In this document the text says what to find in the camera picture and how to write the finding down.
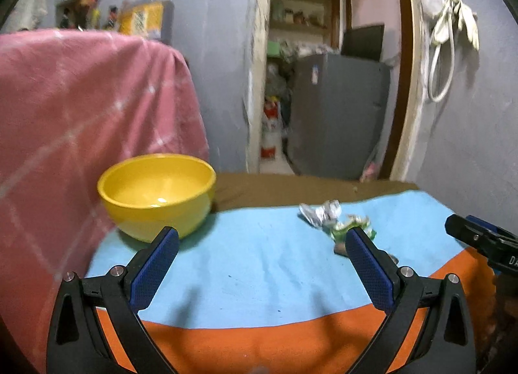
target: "wooden door frame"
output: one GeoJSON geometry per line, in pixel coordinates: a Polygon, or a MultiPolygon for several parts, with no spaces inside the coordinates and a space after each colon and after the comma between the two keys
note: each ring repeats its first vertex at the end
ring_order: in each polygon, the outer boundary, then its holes
{"type": "Polygon", "coordinates": [[[248,120],[247,172],[258,173],[261,160],[261,130],[266,84],[266,51],[270,0],[257,0],[252,29],[252,57],[248,75],[248,98],[245,116],[248,120]]]}
{"type": "MultiPolygon", "coordinates": [[[[387,151],[379,178],[404,180],[408,159],[415,142],[416,116],[419,113],[418,92],[421,66],[420,0],[400,0],[401,12],[401,59],[396,105],[387,151]]],[[[345,28],[352,28],[352,3],[345,0],[345,28]]]]}

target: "plastic jug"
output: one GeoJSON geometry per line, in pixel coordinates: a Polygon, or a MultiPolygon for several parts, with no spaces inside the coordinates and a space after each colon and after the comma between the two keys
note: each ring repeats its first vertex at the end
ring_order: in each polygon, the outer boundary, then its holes
{"type": "Polygon", "coordinates": [[[171,45],[174,10],[173,0],[126,0],[118,31],[171,45]]]}

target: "yellow label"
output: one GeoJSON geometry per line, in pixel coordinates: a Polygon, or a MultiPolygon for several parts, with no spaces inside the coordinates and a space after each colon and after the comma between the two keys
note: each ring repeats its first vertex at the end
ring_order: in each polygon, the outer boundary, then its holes
{"type": "Polygon", "coordinates": [[[161,1],[142,4],[122,13],[118,31],[125,35],[139,35],[147,38],[151,32],[160,35],[164,5],[161,1]]]}

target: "brown table surface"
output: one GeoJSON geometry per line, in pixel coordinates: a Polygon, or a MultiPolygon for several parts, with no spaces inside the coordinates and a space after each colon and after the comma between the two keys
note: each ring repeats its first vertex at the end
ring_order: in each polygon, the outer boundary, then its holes
{"type": "Polygon", "coordinates": [[[221,173],[212,210],[322,204],[335,199],[353,202],[417,189],[415,184],[399,181],[360,183],[315,176],[221,173]]]}

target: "crumpled foil wrapper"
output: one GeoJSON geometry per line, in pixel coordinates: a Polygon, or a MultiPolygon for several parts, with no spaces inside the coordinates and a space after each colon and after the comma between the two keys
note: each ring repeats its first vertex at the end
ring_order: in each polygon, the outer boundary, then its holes
{"type": "Polygon", "coordinates": [[[342,208],[338,200],[328,200],[322,206],[313,208],[305,203],[298,207],[300,213],[314,228],[332,228],[338,222],[342,214],[342,208]]]}
{"type": "Polygon", "coordinates": [[[371,240],[374,240],[374,237],[376,236],[376,231],[372,229],[369,217],[361,217],[358,215],[347,215],[346,221],[338,222],[335,226],[331,227],[331,238],[333,238],[335,242],[344,242],[347,231],[354,227],[359,227],[363,229],[363,232],[367,234],[367,237],[369,237],[369,239],[371,240]]]}

